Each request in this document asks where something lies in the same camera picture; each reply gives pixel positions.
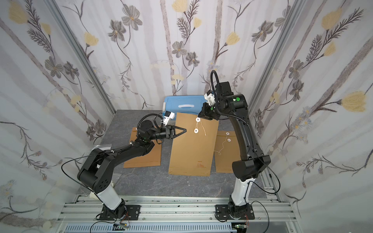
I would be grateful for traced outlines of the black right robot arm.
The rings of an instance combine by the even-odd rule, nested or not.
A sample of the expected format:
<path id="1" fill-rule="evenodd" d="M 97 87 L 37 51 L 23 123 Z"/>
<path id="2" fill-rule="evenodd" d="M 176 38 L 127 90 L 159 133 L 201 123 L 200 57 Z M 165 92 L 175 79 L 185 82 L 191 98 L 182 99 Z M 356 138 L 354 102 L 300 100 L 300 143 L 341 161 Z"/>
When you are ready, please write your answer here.
<path id="1" fill-rule="evenodd" d="M 249 124 L 248 105 L 242 94 L 235 95 L 229 82 L 216 83 L 214 90 L 205 94 L 207 102 L 203 104 L 198 117 L 207 120 L 219 120 L 221 116 L 231 121 L 240 149 L 240 160 L 232 163 L 236 183 L 227 205 L 228 214 L 233 219 L 247 216 L 254 218 L 248 203 L 249 191 L 259 174 L 270 164 L 270 156 L 264 155 L 263 150 L 252 135 Z"/>

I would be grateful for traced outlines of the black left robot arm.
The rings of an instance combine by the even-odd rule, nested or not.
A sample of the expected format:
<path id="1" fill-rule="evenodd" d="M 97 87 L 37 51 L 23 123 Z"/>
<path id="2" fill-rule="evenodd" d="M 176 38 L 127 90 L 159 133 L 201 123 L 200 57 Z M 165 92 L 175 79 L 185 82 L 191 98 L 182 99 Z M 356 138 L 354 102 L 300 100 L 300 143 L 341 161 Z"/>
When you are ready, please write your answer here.
<path id="1" fill-rule="evenodd" d="M 121 219 L 127 214 L 125 201 L 111 186 L 114 168 L 133 158 L 145 156 L 154 147 L 154 141 L 174 139 L 187 132 L 187 129 L 167 125 L 157 127 L 149 120 L 140 121 L 137 137 L 129 145 L 116 149 L 94 149 L 78 172 L 78 180 L 87 186 L 104 204 L 106 211 Z"/>

